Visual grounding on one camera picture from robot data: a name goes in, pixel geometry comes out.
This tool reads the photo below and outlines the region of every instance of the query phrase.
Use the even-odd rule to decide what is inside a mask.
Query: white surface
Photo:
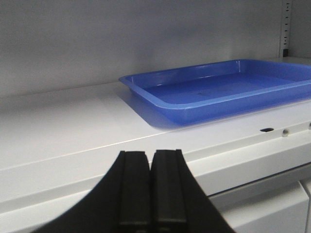
[[[20,211],[62,197],[78,201],[83,195],[75,194],[91,189],[120,150],[146,151],[150,161],[156,149],[182,149],[208,195],[311,162],[310,100],[186,127],[121,83],[0,101],[0,226],[6,229],[18,229]],[[275,130],[259,131],[267,127]],[[282,137],[285,128],[290,134]],[[55,216],[49,208],[44,214]]]
[[[303,187],[305,188],[305,190],[306,190],[306,192],[310,198],[306,233],[311,233],[311,209],[310,209],[310,204],[311,204],[311,178],[303,180],[303,181],[301,181],[301,183],[302,183]]]
[[[237,233],[304,233],[309,197],[299,182],[220,209]]]
[[[293,0],[289,55],[311,57],[311,1]]]
[[[0,97],[279,51],[281,0],[28,0],[0,9]]]

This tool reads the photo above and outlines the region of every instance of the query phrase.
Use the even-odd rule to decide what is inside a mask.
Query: white cabinet
[[[308,203],[302,185],[295,182],[233,202],[219,211],[237,233],[304,233]]]
[[[309,197],[311,197],[311,178],[305,179],[301,181],[302,185],[306,189],[307,194]],[[310,217],[310,208],[308,210],[308,219],[307,219],[307,227],[306,227],[306,233],[311,233],[311,217]]]

